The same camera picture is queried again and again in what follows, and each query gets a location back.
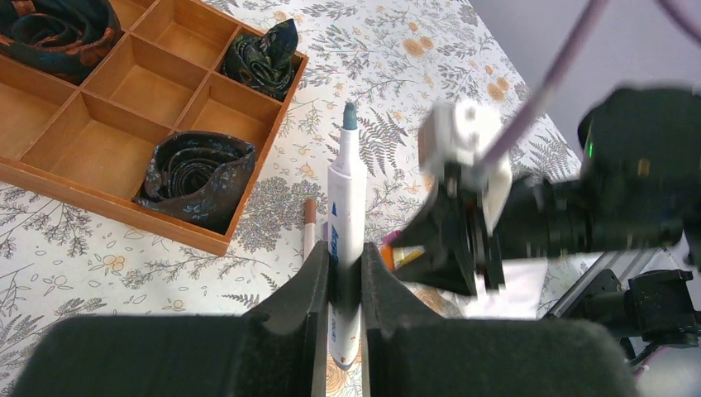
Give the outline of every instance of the tablecloth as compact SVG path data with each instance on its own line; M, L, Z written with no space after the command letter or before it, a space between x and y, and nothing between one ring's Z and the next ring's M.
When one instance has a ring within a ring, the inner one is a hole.
M370 172L366 238L405 225L429 184L417 129L436 99L476 98L507 121L528 88L466 0L207 0L267 29L288 17L310 61L226 255L217 257L15 186L0 186L0 397L63 318L94 313L244 313L302 264L303 198L320 198L345 101L360 117ZM510 152L516 174L575 175L579 162L547 116ZM541 309L592 263L550 263ZM412 288L455 315L435 290ZM332 363L328 395L360 395L360 364Z

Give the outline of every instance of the dark patterned tie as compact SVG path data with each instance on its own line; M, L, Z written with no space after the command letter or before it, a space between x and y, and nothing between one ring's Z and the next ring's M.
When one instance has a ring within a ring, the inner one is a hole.
M216 132L175 133L154 149L133 201L223 234L254 167L248 142Z
M221 72L284 101L294 78L292 56L298 40L294 19L273 26L263 37L238 36L227 50Z
M0 53L73 84L121 36L108 0L0 1Z

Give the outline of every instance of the gray wall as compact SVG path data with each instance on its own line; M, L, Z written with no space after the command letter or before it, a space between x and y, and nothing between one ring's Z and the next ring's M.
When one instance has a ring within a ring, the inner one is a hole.
M701 1L678 0L701 23ZM586 0L470 0L526 84L537 86ZM621 82L701 87L701 46L652 0L612 0L548 114L575 152L580 118Z

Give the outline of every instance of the gray leaf print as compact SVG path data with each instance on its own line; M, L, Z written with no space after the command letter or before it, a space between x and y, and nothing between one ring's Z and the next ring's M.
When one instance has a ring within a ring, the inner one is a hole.
M463 4L460 6L460 20L471 26L479 25L479 17L477 12L469 4Z
M274 250L283 229L304 227L303 203L309 198L317 200L319 213L327 213L327 196L318 184L303 179L288 185L278 176L259 181L250 194L234 238L250 252Z
M0 226L10 227L0 234L0 255L12 259L17 249L13 234L20 228L40 232L50 244L66 246L66 253L71 258L88 253L87 238L93 235L93 229L89 226L92 217L87 211L56 200L48 200L41 207L30 209L25 204L17 203L17 200L25 197L24 189L10 188L4 193L5 203L0 205ZM33 194L28 201L32 203L34 197Z
M360 158L368 167L368 172L372 176L376 176L377 170L383 175L387 175L387 164L393 170L398 170L397 150L400 146L406 146L403 138L408 137L406 129L399 126L393 119L392 114L387 112L384 116L376 112L373 108L370 111L374 115L374 120L366 117L358 117L360 128ZM336 129L341 129L341 126L334 123ZM339 143L338 135L330 134L329 137L336 143ZM329 151L333 155L338 155L338 149L334 146L327 145Z
M526 86L526 83L523 83L522 81L514 84L513 91L516 93L519 101L525 101L526 98L528 98L528 87Z
M222 297L240 302L247 309L254 308L260 302L260 294L224 294Z
M315 37L309 50L325 61L331 60L332 57L340 59L343 67L348 70L350 79L358 79L361 72L370 66L370 54L373 52L349 30L336 25L327 27L322 34Z
M268 283L268 286L270 287L270 292L275 292L275 291L278 290L278 288L280 288L280 286L278 285L278 283L276 283L275 280L273 280L273 279L272 279L269 275L267 275L266 273L261 273L260 275L262 275L263 278L265 279L265 282Z
M445 56L454 57L459 60L463 60L466 57L474 56L477 53L477 49L473 45L470 45L469 41L461 41L453 44L441 45L436 48L438 53Z
M306 88L308 85L321 87L331 83L334 74L341 74L333 65L314 65L304 70L302 79L299 80L298 89Z
M237 1L238 0L203 0L205 4L223 12L229 12L229 7L239 7Z
M10 380L5 387L0 390L0 397L11 397L15 388L15 380Z
M302 8L302 12L315 18L325 16L337 21L341 17L354 16L358 9L355 6L346 6L343 2L326 2Z
M237 256L231 247L229 247L227 253L223 256L209 254L189 246L181 246L180 252L184 256L182 260L171 261L166 259L147 261L145 263L145 269L129 270L126 275L121 278L122 284L128 289L140 289L151 282L155 276L166 283L170 283L176 281L183 273L187 274L191 280L199 280L203 270L213 266L220 266L218 269L219 279L223 279L224 276L228 275L231 269L244 265L263 265L270 268L270 266L263 261Z
M574 173L570 168L572 153L562 136L546 130L547 135L536 135L530 142L530 158L534 166L551 180L562 180Z
M446 98L454 101L459 98L479 98L479 86L471 76L473 70L457 65L438 65Z
M243 2L243 8L246 10L267 12L280 7L281 4L289 4L290 0L246 0Z

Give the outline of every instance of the wooden compartment organizer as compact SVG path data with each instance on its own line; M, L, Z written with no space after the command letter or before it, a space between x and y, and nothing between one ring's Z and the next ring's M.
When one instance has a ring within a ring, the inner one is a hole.
M111 0L124 36L79 86L0 55L0 179L189 246L226 252L308 58L283 102L219 74L239 35L262 33L197 0ZM131 201L155 146L184 130L255 145L225 234Z

